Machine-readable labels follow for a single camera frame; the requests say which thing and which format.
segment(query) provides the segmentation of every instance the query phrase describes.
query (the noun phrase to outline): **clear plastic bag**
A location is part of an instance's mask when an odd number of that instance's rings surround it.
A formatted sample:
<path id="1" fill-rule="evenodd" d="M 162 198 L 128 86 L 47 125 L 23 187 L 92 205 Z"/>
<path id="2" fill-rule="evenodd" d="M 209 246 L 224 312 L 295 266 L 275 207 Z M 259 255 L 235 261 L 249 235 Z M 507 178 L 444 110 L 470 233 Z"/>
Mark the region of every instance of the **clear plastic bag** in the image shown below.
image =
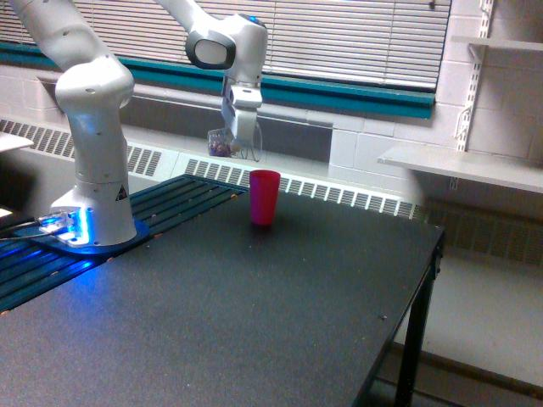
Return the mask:
<path id="1" fill-rule="evenodd" d="M 262 131 L 258 122 L 252 140 L 236 139 L 232 132 L 225 128 L 208 131 L 207 140 L 210 156 L 260 161 L 262 155 Z"/>

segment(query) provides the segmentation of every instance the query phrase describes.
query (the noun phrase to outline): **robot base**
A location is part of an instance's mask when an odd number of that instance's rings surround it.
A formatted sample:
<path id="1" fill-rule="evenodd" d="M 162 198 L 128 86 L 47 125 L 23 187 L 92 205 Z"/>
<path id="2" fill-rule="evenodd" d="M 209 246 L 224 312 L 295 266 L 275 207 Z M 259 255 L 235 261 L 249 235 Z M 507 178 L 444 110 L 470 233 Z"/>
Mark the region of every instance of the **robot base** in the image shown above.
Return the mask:
<path id="1" fill-rule="evenodd" d="M 56 252 L 64 254 L 75 254 L 84 257 L 88 256 L 98 256 L 98 257 L 115 257 L 125 251 L 143 243 L 147 240 L 149 236 L 149 228 L 140 220 L 134 220 L 134 226 L 136 227 L 136 236 L 133 237 L 128 242 L 115 244 L 112 246 L 88 246 L 84 248 L 72 248 L 65 243 L 62 243 L 60 240 L 53 236 L 45 237 L 34 237 L 29 240 L 32 240 L 34 243 L 37 243 L 46 248 L 50 248 Z M 40 230 L 37 226 L 27 227 L 25 229 L 20 229 L 15 233 L 17 237 L 25 237 L 40 234 Z"/>

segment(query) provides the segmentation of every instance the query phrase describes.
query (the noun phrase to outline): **table leg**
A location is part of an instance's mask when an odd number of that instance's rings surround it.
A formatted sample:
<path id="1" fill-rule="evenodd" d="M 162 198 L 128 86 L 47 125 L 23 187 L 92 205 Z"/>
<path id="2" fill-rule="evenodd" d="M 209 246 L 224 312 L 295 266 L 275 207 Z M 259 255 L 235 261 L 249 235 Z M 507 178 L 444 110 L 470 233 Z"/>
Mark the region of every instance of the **table leg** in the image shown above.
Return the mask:
<path id="1" fill-rule="evenodd" d="M 398 388 L 396 389 L 395 407 L 411 406 L 415 379 L 417 377 L 418 358 L 423 348 L 424 329 L 426 327 L 434 280 L 439 269 L 439 259 L 440 253 L 436 249 L 423 286 L 420 288 L 411 306 L 406 344 L 401 360 L 400 378 L 398 379 Z"/>

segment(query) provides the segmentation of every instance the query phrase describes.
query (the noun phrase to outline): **black cable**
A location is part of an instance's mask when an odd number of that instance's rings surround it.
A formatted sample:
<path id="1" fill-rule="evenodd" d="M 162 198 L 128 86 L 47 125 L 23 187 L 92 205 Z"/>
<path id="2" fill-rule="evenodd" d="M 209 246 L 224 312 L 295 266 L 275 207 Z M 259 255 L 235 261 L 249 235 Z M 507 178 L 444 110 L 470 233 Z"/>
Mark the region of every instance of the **black cable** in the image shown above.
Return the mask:
<path id="1" fill-rule="evenodd" d="M 37 237 L 52 236 L 52 235 L 55 235 L 56 233 L 57 231 L 51 231 L 49 233 L 40 233 L 39 235 L 28 235 L 28 236 L 21 236 L 21 237 L 1 237 L 0 242 L 11 242 L 11 241 L 35 239 Z"/>
<path id="2" fill-rule="evenodd" d="M 22 229 L 22 228 L 28 227 L 28 226 L 38 226 L 39 224 L 40 224 L 40 222 L 38 222 L 37 220 L 33 220 L 33 221 L 30 221 L 30 222 L 21 223 L 20 225 L 6 227 L 5 229 L 2 229 L 0 231 L 0 235 L 4 235 L 4 234 L 9 233 L 11 231 L 18 231 L 19 229 Z"/>

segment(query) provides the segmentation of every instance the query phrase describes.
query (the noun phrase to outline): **shelf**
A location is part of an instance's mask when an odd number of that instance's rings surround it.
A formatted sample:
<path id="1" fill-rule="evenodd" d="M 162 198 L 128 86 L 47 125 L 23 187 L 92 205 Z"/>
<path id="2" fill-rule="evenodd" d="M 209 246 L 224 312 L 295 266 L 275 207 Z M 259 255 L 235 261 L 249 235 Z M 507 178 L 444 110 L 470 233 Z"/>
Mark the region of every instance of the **shelf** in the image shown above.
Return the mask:
<path id="1" fill-rule="evenodd" d="M 453 42 L 464 42 L 470 45 L 491 47 L 496 49 L 543 52 L 542 42 L 499 40 L 493 38 L 477 38 L 475 36 L 452 36 L 451 40 Z"/>
<path id="2" fill-rule="evenodd" d="M 406 144 L 391 148 L 378 158 L 378 162 L 409 170 L 543 193 L 543 167 L 519 159 Z"/>
<path id="3" fill-rule="evenodd" d="M 17 148 L 29 147 L 32 144 L 34 143 L 26 138 L 0 132 L 0 153 L 15 150 Z"/>

